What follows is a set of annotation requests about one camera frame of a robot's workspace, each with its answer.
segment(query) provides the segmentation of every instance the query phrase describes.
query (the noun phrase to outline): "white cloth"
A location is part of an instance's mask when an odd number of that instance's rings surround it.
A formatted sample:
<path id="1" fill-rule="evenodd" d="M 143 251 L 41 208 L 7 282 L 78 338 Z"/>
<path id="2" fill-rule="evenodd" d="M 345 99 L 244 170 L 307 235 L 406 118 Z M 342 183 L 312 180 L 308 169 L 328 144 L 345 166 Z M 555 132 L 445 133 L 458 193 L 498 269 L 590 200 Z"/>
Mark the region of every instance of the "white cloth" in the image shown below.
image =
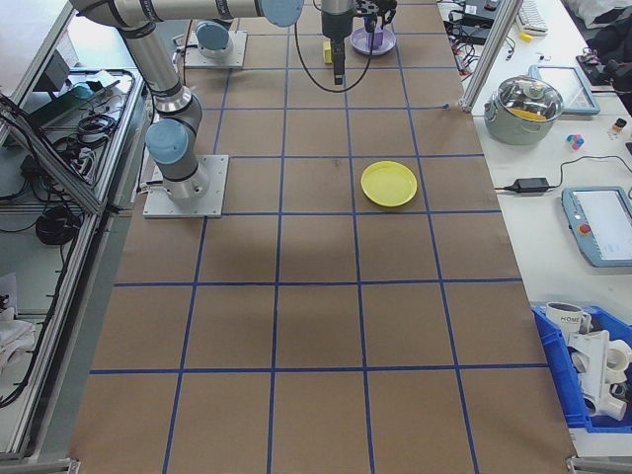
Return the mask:
<path id="1" fill-rule="evenodd" d="M 20 320 L 0 321 L 0 373 L 35 346 L 35 324 Z"/>
<path id="2" fill-rule="evenodd" d="M 571 11 L 584 20 L 587 28 L 597 28 L 596 17 L 614 10 L 632 6 L 632 0 L 564 0 Z"/>

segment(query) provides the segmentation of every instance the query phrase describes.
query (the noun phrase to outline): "metal post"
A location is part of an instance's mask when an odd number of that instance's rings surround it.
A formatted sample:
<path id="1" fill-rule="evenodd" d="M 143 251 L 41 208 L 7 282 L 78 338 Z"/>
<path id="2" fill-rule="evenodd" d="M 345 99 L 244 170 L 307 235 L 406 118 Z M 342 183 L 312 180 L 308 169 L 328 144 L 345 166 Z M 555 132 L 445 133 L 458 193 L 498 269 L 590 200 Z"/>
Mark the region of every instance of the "metal post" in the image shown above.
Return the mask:
<path id="1" fill-rule="evenodd" d="M 487 41 L 485 41 L 485 48 L 481 58 L 476 64 L 476 69 L 469 80 L 463 99 L 460 101 L 463 112 L 472 112 L 474 103 L 478 99 L 487 77 L 490 75 L 496 56 L 498 56 L 498 52 L 503 47 L 505 38 L 512 28 L 512 23 L 521 5 L 522 0 L 503 0 L 501 2 L 494 25 L 490 30 Z"/>

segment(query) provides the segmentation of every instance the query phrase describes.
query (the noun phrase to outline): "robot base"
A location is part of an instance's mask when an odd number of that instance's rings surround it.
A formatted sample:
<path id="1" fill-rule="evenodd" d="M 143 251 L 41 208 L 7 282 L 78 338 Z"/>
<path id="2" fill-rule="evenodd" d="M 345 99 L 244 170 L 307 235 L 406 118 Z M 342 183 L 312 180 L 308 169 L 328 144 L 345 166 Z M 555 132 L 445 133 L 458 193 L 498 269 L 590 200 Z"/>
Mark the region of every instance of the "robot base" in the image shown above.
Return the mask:
<path id="1" fill-rule="evenodd" d="M 191 69 L 225 69 L 244 67 L 244 56 L 246 55 L 246 32 L 228 32 L 233 41 L 232 50 L 221 57 L 206 57 L 198 51 L 196 47 L 187 49 L 186 67 Z M 196 32 L 191 32 L 190 44 L 198 44 Z"/>
<path id="2" fill-rule="evenodd" d="M 201 197 L 175 200 L 163 188 L 149 190 L 143 210 L 145 217 L 220 217 L 228 175 L 228 155 L 201 155 L 197 158 L 210 176 L 208 190 Z M 154 181 L 162 180 L 156 168 Z"/>

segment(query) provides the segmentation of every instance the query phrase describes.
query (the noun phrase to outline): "small blue object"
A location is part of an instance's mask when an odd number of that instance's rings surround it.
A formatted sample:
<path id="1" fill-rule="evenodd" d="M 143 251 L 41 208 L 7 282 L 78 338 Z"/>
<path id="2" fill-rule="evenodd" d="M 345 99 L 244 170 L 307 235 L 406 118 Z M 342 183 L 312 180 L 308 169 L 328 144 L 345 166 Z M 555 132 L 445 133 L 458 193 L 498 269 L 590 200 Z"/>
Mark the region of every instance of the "small blue object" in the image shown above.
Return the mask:
<path id="1" fill-rule="evenodd" d="M 205 49 L 218 51 L 228 45 L 228 31 L 215 22 L 200 22 L 196 28 L 197 42 Z"/>
<path id="2" fill-rule="evenodd" d="M 632 205 L 622 188 L 566 189 L 562 207 L 591 265 L 632 267 Z"/>
<path id="3" fill-rule="evenodd" d="M 261 8 L 270 23 L 285 28 L 298 21 L 303 0 L 262 0 Z"/>
<path id="4" fill-rule="evenodd" d="M 567 136 L 566 141 L 568 141 L 571 144 L 571 147 L 574 150 L 579 150 L 582 147 L 582 145 L 585 143 L 584 138 L 579 134 Z"/>
<path id="5" fill-rule="evenodd" d="M 152 158 L 161 165 L 173 165 L 189 149 L 185 126 L 171 118 L 152 124 L 145 134 L 145 144 Z"/>
<path id="6" fill-rule="evenodd" d="M 629 408 L 620 422 L 610 417 L 589 415 L 582 396 L 579 377 L 571 361 L 562 331 L 546 317 L 546 309 L 543 306 L 534 306 L 532 310 L 568 427 L 585 428 L 589 433 L 632 434 L 632 410 Z M 621 339 L 628 345 L 632 345 L 630 326 L 598 306 L 588 306 L 584 310 L 592 316 L 592 323 L 596 327 L 610 333 L 611 341 Z M 628 380 L 632 379 L 631 367 L 628 367 L 625 373 Z"/>

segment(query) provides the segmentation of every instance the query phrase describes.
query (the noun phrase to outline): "yellow plate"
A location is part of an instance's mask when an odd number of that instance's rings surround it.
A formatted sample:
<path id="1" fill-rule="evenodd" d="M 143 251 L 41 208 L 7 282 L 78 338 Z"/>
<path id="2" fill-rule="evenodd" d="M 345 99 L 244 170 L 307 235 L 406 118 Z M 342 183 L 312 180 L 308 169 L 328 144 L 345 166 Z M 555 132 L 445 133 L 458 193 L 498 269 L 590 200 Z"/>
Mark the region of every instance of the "yellow plate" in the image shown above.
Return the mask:
<path id="1" fill-rule="evenodd" d="M 411 200 L 417 192 L 417 178 L 411 170 L 394 161 L 378 161 L 360 179 L 366 197 L 385 207 L 396 207 Z"/>

